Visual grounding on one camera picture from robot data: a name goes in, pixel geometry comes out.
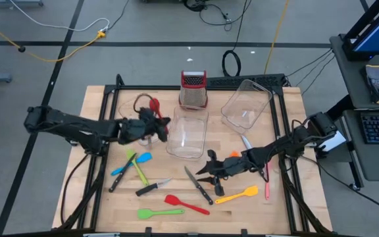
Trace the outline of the blue silicone spatula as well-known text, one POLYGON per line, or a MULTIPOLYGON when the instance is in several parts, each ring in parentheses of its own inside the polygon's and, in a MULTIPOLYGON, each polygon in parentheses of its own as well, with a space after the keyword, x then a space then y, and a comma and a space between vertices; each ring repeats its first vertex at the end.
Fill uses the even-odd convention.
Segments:
MULTIPOLYGON (((135 158, 134 161, 136 163, 144 163, 152 159, 152 154, 151 153, 143 153, 139 157, 135 158)), ((119 167, 115 169, 114 171, 111 172, 111 176, 119 174, 119 172, 123 169, 123 167, 119 167)))

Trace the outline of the red steel box grater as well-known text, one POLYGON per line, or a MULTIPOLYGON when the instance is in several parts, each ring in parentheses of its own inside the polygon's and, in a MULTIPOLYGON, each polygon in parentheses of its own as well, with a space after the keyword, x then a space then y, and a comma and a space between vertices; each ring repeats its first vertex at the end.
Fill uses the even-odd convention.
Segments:
POLYGON ((182 71, 178 102, 185 107, 205 108, 208 104, 207 72, 182 71))

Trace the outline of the red silicone spatula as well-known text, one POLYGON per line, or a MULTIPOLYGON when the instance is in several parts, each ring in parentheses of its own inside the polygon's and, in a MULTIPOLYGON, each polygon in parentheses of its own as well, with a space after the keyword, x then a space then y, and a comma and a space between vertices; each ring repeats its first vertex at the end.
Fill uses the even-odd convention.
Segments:
POLYGON ((169 194, 165 197, 164 202, 171 204, 171 205, 182 205, 184 207, 187 207, 189 209, 197 211, 198 213, 202 213, 204 215, 210 215, 210 212, 208 210, 203 209, 201 207, 194 206, 194 205, 190 205, 188 203, 185 203, 185 202, 181 201, 178 197, 171 195, 171 194, 169 194))

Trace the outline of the red spoon with white sticker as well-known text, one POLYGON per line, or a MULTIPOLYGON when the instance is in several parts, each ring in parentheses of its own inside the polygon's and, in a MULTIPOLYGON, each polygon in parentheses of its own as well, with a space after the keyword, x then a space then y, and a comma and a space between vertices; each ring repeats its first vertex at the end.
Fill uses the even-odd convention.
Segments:
POLYGON ((163 117, 161 115, 161 112, 160 112, 160 103, 159 103, 158 99, 152 98, 149 101, 149 108, 154 112, 154 114, 153 114, 153 128, 154 128, 154 131, 158 134, 158 130, 160 130, 161 128, 164 128, 164 129, 168 130, 167 126, 161 126, 159 124, 159 122, 158 122, 158 119, 163 117))

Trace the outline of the black riveted handle knife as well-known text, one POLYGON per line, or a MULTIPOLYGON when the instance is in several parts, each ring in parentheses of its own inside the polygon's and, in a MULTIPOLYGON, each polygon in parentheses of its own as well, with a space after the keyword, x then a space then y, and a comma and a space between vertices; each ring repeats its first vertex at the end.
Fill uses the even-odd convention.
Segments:
POLYGON ((193 182, 194 186, 200 191, 202 196, 208 201, 209 205, 213 205, 213 200, 210 198, 210 196, 207 194, 207 192, 203 189, 203 187, 198 183, 198 181, 192 175, 192 173, 187 168, 187 166, 184 167, 184 170, 185 170, 186 174, 188 175, 189 179, 193 182))

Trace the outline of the black desk stand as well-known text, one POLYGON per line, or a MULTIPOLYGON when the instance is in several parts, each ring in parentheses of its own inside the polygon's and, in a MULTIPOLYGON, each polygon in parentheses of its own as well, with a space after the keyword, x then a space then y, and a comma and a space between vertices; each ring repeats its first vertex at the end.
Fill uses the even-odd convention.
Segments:
POLYGON ((360 191, 364 187, 363 179, 361 177, 360 166, 357 162, 357 152, 355 151, 351 133, 348 130, 347 123, 343 116, 343 112, 347 110, 353 110, 354 106, 349 95, 344 96, 335 105, 333 105, 326 114, 333 120, 342 136, 346 139, 345 143, 338 150, 346 151, 349 154, 348 158, 343 158, 343 163, 348 163, 351 174, 353 176, 353 182, 349 187, 354 191, 360 191))

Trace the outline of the yellow silicone spatula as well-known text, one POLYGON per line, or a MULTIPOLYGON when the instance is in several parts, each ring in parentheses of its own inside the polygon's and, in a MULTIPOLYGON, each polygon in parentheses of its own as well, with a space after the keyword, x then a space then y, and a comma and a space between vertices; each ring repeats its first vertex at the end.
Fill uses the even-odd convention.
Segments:
POLYGON ((249 186, 243 192, 238 194, 234 194, 231 196, 222 197, 215 200, 215 204, 221 204, 227 201, 231 201, 233 199, 242 197, 242 196, 256 196, 259 193, 258 186, 249 186))

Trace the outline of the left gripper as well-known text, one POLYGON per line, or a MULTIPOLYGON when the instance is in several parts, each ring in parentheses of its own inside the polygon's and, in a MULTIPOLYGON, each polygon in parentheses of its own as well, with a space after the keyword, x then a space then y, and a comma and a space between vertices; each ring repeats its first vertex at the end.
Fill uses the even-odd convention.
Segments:
POLYGON ((138 111, 138 119, 122 119, 118 142, 122 145, 130 144, 154 134, 160 141, 167 142, 168 130, 163 127, 167 126, 170 121, 170 117, 157 118, 155 112, 150 108, 141 107, 138 111))

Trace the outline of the grey black work gloves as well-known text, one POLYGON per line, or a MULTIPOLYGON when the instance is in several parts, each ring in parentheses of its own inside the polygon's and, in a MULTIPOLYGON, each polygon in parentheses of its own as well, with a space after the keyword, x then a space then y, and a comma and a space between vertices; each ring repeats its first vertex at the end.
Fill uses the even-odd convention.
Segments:
POLYGON ((379 104, 379 65, 366 65, 365 78, 370 91, 370 99, 379 104))

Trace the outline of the green silicone spatula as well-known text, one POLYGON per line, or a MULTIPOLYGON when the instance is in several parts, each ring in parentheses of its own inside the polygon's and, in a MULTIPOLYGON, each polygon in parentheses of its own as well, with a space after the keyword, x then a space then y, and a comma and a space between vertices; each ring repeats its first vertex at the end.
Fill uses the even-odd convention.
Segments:
POLYGON ((138 209, 138 218, 139 219, 150 219, 155 215, 180 215, 184 214, 184 209, 171 209, 166 211, 153 211, 151 209, 138 209))

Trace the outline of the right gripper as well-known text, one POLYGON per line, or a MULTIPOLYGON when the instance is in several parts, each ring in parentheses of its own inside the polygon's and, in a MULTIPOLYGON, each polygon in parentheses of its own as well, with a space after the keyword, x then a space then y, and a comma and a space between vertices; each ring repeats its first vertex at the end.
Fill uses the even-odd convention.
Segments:
POLYGON ((211 158, 207 161, 205 166, 196 172, 197 175, 208 173, 206 178, 199 178, 199 182, 207 182, 215 186, 215 194, 217 196, 224 196, 224 188, 222 187, 220 180, 226 179, 229 176, 234 176, 242 172, 246 172, 251 168, 251 163, 246 157, 228 157, 223 161, 217 159, 216 153, 209 149, 207 155, 211 158))

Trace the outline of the grey keyboard desk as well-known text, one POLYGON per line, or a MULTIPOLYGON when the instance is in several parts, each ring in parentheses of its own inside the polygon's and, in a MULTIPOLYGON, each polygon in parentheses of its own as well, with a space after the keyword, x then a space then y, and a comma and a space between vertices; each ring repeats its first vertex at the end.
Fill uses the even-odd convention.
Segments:
POLYGON ((357 158, 363 173, 368 181, 379 181, 379 144, 366 144, 363 135, 359 115, 368 111, 344 111, 343 116, 347 123, 353 140, 357 158))

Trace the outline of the clear plastic bin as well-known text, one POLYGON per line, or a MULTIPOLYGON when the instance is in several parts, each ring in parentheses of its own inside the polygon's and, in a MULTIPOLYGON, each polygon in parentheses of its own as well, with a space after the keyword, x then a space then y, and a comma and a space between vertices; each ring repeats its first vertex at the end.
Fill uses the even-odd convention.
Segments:
POLYGON ((252 80, 244 80, 221 108, 222 123, 234 132, 244 134, 256 123, 271 97, 268 89, 252 80))
MULTIPOLYGON (((118 112, 120 113, 120 116, 122 117, 120 119, 120 123, 122 119, 138 119, 138 111, 140 110, 141 107, 147 107, 149 108, 149 101, 154 98, 151 95, 147 93, 141 93, 138 96, 136 96, 133 100, 124 103, 123 105, 120 106, 118 112)), ((137 141, 146 141, 147 144, 147 136, 144 139, 140 139, 137 141)))
POLYGON ((166 151, 181 159, 199 159, 205 147, 208 120, 209 112, 205 108, 175 107, 166 151))

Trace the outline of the computer monitor blue screen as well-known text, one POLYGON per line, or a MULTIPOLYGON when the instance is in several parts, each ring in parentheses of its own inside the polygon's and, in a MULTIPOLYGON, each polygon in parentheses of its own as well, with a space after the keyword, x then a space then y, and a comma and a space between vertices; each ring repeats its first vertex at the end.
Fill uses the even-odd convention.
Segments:
POLYGON ((375 0, 341 40, 343 52, 350 61, 368 61, 379 55, 379 0, 375 0))

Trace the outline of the long slim black knife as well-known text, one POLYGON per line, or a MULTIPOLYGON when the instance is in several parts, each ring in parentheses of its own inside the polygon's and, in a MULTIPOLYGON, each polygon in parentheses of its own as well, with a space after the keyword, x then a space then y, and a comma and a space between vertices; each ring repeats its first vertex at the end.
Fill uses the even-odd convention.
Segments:
POLYGON ((116 177, 116 179, 114 180, 112 186, 109 188, 109 192, 110 193, 113 193, 115 191, 116 187, 118 186, 118 184, 122 180, 123 176, 125 175, 125 172, 128 170, 128 168, 134 162, 135 157, 136 157, 136 154, 133 154, 131 156, 131 158, 129 158, 129 160, 127 161, 127 163, 124 165, 123 169, 119 172, 119 174, 116 177))

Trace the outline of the small black paring knife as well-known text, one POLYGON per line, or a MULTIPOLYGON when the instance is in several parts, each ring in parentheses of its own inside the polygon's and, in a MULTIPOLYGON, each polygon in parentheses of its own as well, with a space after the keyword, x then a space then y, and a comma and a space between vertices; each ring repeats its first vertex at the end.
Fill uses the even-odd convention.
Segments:
POLYGON ((159 189, 160 187, 166 185, 168 182, 170 182, 172 179, 171 178, 167 178, 167 179, 164 179, 164 180, 161 180, 161 181, 158 181, 154 184, 150 184, 138 191, 136 191, 136 195, 138 197, 142 196, 143 194, 146 194, 148 192, 150 192, 151 190, 154 190, 154 189, 159 189))

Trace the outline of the grey side desk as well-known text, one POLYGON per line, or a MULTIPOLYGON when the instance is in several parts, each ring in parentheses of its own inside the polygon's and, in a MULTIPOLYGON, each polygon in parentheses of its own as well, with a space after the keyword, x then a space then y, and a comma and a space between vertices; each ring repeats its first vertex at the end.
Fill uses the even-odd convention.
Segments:
POLYGON ((330 37, 330 43, 354 108, 359 110, 379 109, 379 104, 371 102, 367 83, 360 73, 360 70, 367 64, 379 65, 379 55, 373 57, 369 62, 349 61, 342 49, 343 42, 339 36, 330 37))

